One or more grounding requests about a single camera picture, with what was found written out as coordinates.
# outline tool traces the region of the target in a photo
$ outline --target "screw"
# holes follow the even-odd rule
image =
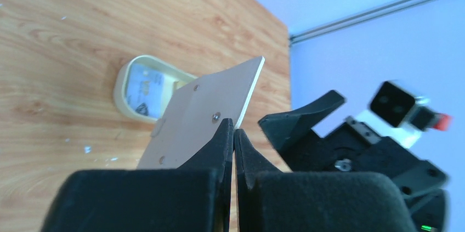
[[[342,172],[350,172],[352,170],[352,162],[349,159],[336,161],[335,168]]]
[[[213,114],[212,122],[216,123],[219,120],[220,117],[221,117],[221,112],[217,112],[217,113]]]

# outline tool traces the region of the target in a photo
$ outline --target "red component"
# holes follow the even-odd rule
[[[449,128],[449,125],[452,121],[452,117],[447,114],[440,114],[441,118],[439,119],[438,123],[433,126],[433,128],[438,129],[440,131],[446,131]]]

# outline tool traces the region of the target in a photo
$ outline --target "robotic arm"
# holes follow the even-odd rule
[[[421,132],[445,129],[450,118],[432,111],[424,97],[387,81],[370,110],[319,137],[312,127],[344,102],[332,90],[305,107],[258,122],[292,173],[281,172],[253,147],[237,129],[240,117],[220,120],[217,112],[210,119],[216,124],[213,136],[193,155],[184,155],[188,159],[180,166],[163,167],[165,156],[150,159],[146,153],[149,163],[161,167],[71,175],[42,231],[228,231],[233,151],[243,232],[444,231],[447,175],[407,148]],[[162,122],[154,138],[167,131],[168,120]],[[167,136],[175,137],[158,139],[161,146]]]

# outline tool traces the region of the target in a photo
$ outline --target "screw hole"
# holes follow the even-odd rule
[[[431,177],[437,177],[438,176],[438,171],[434,169],[428,169],[428,175]]]
[[[411,195],[412,194],[412,189],[406,187],[406,186],[402,186],[400,188],[400,190],[402,191],[402,193],[406,194],[406,195]]]
[[[386,104],[388,101],[389,99],[386,96],[382,96],[381,98],[379,98],[379,102],[381,102],[382,104]]]

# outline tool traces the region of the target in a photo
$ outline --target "wood grain surface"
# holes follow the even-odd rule
[[[153,125],[122,116],[112,90],[121,66],[142,54],[196,76],[265,56],[242,128],[286,169],[257,121],[290,109],[288,33],[256,1],[0,4],[0,231],[38,231],[58,187],[78,169],[136,167]]]

